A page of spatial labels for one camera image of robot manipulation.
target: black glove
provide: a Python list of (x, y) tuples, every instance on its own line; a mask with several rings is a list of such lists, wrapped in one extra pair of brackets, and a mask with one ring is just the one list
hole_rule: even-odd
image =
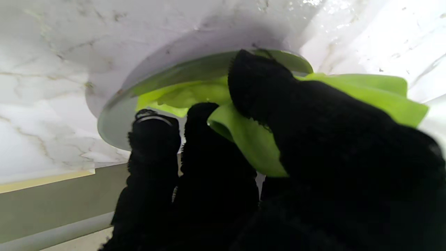
[(138, 166), (165, 161), (181, 145), (178, 120), (143, 109), (136, 114), (128, 139), (132, 147), (130, 161), (138, 162)]

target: floor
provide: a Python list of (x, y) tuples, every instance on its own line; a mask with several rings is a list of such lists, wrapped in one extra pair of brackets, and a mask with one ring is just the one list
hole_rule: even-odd
[(113, 228), (107, 228), (86, 236), (70, 240), (59, 245), (43, 249), (41, 251), (96, 251), (101, 244), (105, 243), (112, 236)]

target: gray wall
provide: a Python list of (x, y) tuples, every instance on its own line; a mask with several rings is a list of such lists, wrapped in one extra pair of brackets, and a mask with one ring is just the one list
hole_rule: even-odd
[(128, 175), (122, 164), (0, 194), (0, 243), (113, 212)]

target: gloved hand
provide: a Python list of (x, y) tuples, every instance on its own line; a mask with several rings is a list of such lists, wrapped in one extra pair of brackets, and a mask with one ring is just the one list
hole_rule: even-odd
[(431, 138), (325, 83), (295, 79), (274, 59), (241, 50), (228, 86), (239, 113), (272, 131), (282, 165), (301, 183), (337, 196), (400, 197), (442, 181)]
[(143, 109), (136, 114), (128, 139), (134, 159), (143, 163), (162, 161), (180, 148), (178, 120)]

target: finger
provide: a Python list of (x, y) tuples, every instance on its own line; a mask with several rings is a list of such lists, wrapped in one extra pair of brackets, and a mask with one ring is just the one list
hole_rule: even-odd
[(277, 109), (280, 86), (298, 82), (293, 74), (274, 59), (241, 50), (228, 74), (229, 93), (235, 108), (245, 117), (266, 124), (268, 114)]

